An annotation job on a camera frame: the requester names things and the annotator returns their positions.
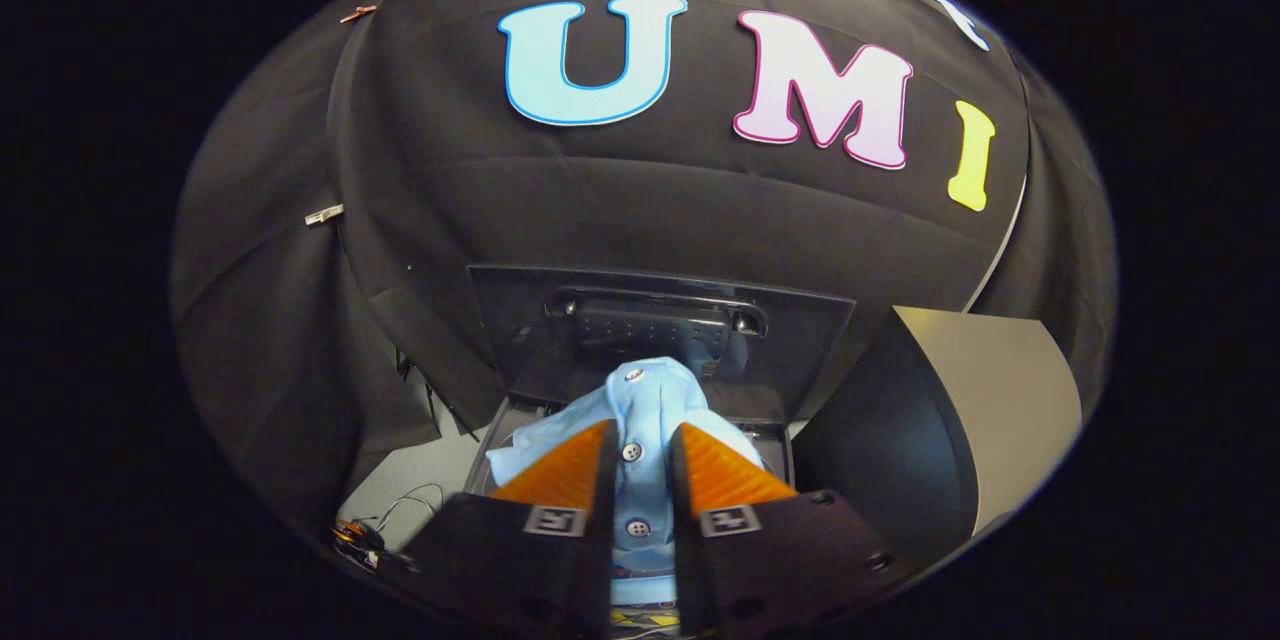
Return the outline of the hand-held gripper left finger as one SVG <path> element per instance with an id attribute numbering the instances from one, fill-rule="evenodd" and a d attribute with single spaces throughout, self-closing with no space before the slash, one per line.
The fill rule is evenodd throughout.
<path id="1" fill-rule="evenodd" d="M 452 497 L 404 547 L 401 593 L 466 639 L 603 639 L 611 626 L 616 422 L 495 492 Z"/>

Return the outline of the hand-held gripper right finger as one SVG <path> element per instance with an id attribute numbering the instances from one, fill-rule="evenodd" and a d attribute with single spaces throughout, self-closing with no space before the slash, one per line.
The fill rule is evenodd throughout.
<path id="1" fill-rule="evenodd" d="M 708 431 L 669 445 L 682 631 L 696 639 L 817 639 L 886 602 L 899 553 L 838 493 L 797 492 Z"/>

